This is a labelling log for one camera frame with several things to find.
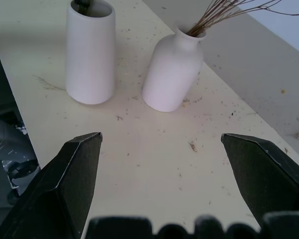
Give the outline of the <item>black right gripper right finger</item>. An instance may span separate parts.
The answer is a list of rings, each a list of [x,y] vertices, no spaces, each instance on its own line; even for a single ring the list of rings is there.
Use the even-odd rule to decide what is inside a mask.
[[[221,142],[240,194],[259,225],[299,228],[299,165],[268,140],[224,133]]]

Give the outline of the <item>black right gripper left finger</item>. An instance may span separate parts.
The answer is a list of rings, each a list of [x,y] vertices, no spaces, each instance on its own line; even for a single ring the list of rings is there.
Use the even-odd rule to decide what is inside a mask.
[[[0,239],[80,239],[94,196],[103,136],[66,142],[0,225]]]

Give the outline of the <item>grey robot body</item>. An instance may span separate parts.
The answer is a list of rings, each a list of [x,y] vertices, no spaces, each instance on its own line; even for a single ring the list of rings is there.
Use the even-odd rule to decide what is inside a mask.
[[[11,187],[6,199],[15,205],[41,168],[23,129],[0,120],[0,163]]]

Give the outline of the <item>tall white cylinder vase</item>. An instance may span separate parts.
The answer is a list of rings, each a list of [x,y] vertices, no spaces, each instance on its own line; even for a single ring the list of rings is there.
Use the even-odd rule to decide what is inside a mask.
[[[66,15],[65,88],[74,100],[101,104],[116,80],[116,13],[104,0],[91,0],[85,15],[72,1]]]

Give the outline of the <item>white bottle-shaped vase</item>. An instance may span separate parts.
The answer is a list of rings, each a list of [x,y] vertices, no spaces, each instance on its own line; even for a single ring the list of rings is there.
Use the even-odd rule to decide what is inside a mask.
[[[181,106],[203,66],[201,42],[205,36],[205,32],[189,36],[178,28],[156,44],[142,89],[148,106],[159,112]]]

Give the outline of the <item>dried brown twig bouquet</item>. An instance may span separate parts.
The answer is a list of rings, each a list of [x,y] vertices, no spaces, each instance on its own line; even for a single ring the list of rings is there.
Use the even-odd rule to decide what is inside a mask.
[[[212,0],[201,19],[186,34],[191,37],[198,37],[217,23],[257,11],[299,16],[299,13],[287,13],[273,9],[283,1],[285,0]]]

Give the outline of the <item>dark green stem bouquet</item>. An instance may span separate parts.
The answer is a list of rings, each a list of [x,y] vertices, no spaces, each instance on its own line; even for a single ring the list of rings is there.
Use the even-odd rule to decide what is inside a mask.
[[[77,11],[82,15],[87,15],[88,9],[91,5],[92,0],[74,0]]]

